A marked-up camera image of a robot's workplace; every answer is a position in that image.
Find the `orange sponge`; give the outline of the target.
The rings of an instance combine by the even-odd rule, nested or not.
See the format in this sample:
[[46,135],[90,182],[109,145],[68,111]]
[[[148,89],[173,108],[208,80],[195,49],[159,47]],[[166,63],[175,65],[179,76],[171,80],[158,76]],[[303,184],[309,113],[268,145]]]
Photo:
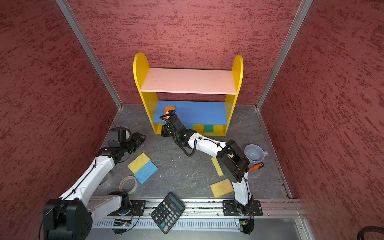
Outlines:
[[175,106],[165,106],[165,109],[164,109],[164,114],[169,114],[170,111],[175,111],[176,110],[176,107]]

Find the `blue sponge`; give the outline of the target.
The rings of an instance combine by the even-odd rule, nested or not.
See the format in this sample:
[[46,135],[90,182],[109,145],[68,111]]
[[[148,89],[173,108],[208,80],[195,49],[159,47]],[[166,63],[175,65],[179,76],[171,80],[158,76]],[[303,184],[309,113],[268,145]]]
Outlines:
[[156,165],[149,161],[134,174],[134,177],[143,185],[157,170]]

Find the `bright green sponge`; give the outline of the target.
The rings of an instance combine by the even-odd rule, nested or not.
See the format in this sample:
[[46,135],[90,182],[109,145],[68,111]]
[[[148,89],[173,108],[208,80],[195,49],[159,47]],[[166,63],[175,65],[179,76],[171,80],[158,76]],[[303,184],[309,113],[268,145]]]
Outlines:
[[214,125],[204,125],[204,133],[205,134],[214,133]]

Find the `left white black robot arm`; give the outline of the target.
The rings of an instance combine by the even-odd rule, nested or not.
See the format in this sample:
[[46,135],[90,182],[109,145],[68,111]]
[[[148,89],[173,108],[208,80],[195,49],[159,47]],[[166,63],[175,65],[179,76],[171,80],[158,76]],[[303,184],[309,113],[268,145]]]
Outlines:
[[38,238],[84,240],[92,226],[111,213],[132,219],[135,208],[128,192],[114,191],[98,201],[92,200],[92,195],[108,173],[123,162],[124,155],[134,153],[146,138],[125,127],[110,129],[108,144],[94,155],[82,176],[58,199],[45,204]]

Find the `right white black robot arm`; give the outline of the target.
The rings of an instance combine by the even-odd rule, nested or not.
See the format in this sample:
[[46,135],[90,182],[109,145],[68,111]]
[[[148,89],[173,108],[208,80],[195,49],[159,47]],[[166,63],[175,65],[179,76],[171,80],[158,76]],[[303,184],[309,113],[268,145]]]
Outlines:
[[237,212],[241,216],[253,216],[253,195],[250,191],[248,172],[250,161],[239,145],[229,140],[219,142],[187,129],[174,110],[160,116],[165,121],[161,129],[162,137],[172,137],[176,145],[188,156],[201,151],[217,159],[224,176],[232,183]]

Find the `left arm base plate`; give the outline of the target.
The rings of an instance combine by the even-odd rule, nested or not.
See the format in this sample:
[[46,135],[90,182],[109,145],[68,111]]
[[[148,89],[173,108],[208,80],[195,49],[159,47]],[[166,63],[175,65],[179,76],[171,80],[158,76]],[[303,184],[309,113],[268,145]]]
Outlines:
[[112,215],[129,217],[129,216],[142,216],[144,214],[146,200],[129,200],[128,206],[120,207],[112,213]]

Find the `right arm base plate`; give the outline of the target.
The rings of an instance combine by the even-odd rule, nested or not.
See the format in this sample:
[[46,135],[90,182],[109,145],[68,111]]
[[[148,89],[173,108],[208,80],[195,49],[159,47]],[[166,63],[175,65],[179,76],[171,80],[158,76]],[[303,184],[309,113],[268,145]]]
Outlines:
[[224,200],[223,202],[224,216],[254,217],[263,216],[263,209],[260,201],[250,201],[246,205],[241,205],[235,200]]

